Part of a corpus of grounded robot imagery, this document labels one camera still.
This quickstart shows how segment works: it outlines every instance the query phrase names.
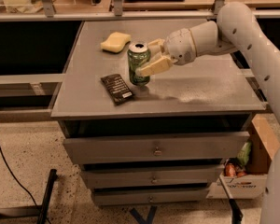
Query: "floor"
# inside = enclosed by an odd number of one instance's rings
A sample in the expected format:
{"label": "floor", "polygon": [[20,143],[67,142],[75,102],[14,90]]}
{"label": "floor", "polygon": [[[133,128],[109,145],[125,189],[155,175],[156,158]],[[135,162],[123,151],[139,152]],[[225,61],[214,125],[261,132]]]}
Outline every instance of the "floor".
{"label": "floor", "polygon": [[[274,116],[268,115],[273,129],[280,137]],[[137,224],[130,211],[147,219],[150,206],[131,205],[97,207],[91,193],[79,176],[79,167],[72,164],[63,148],[63,133],[56,121],[49,120],[47,110],[0,112],[0,143],[15,176],[41,204],[49,170],[57,169],[58,179],[49,205],[52,224]],[[262,197],[237,201],[244,219],[242,223],[259,223]],[[30,197],[9,174],[0,156],[0,208],[32,205]],[[158,204],[154,224],[224,224],[231,223],[227,200],[204,200],[190,203]],[[5,223],[36,223],[36,217],[0,220]]]}

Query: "blue tape mark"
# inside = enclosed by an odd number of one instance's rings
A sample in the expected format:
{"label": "blue tape mark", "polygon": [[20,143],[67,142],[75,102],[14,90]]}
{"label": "blue tape mark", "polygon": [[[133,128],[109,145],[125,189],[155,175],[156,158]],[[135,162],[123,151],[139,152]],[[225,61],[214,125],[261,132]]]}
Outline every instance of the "blue tape mark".
{"label": "blue tape mark", "polygon": [[138,224],[152,224],[153,219],[156,215],[156,211],[157,211],[157,206],[151,206],[149,213],[147,215],[147,220],[144,220],[142,218],[142,216],[134,208],[130,211],[130,213],[135,218],[135,220],[138,222]]}

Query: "sponge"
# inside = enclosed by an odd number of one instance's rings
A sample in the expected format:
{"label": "sponge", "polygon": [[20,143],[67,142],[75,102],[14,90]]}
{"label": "sponge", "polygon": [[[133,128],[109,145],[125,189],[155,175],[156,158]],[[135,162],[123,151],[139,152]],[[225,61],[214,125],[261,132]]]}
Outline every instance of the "sponge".
{"label": "sponge", "polygon": [[119,53],[126,43],[131,41],[131,35],[115,32],[108,39],[101,43],[101,49]]}

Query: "black chip bag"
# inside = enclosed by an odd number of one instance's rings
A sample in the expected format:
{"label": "black chip bag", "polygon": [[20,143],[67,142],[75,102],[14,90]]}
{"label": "black chip bag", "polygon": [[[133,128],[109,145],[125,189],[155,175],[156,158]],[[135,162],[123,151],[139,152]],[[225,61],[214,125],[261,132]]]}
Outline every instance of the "black chip bag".
{"label": "black chip bag", "polygon": [[101,77],[101,80],[112,97],[115,105],[120,105],[133,97],[133,93],[120,74]]}

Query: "soda can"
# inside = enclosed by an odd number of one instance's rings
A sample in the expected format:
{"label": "soda can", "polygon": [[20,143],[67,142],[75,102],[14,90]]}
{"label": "soda can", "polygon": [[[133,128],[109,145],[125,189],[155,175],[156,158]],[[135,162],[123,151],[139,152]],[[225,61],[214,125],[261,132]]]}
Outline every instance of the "soda can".
{"label": "soda can", "polygon": [[128,63],[130,81],[135,86],[145,86],[150,81],[150,77],[140,77],[135,70],[148,62],[150,50],[145,42],[132,42],[128,49]]}

